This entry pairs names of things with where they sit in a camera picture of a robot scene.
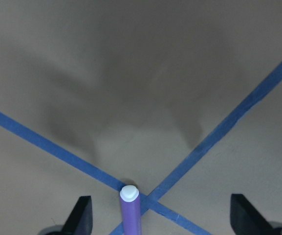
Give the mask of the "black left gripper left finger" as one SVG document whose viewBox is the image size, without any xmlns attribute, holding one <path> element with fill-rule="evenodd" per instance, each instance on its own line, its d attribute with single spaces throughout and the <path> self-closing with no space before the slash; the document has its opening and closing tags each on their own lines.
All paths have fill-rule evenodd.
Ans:
<svg viewBox="0 0 282 235">
<path fill-rule="evenodd" d="M 90 235 L 92 232 L 92 199 L 91 196 L 79 197 L 62 233 L 65 235 Z"/>
</svg>

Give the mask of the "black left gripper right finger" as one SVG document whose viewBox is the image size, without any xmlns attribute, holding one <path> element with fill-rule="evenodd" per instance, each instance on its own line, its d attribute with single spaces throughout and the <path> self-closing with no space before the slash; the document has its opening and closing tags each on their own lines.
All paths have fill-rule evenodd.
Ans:
<svg viewBox="0 0 282 235">
<path fill-rule="evenodd" d="M 272 229 L 243 194 L 231 194 L 230 225 L 236 235 L 263 235 Z"/>
</svg>

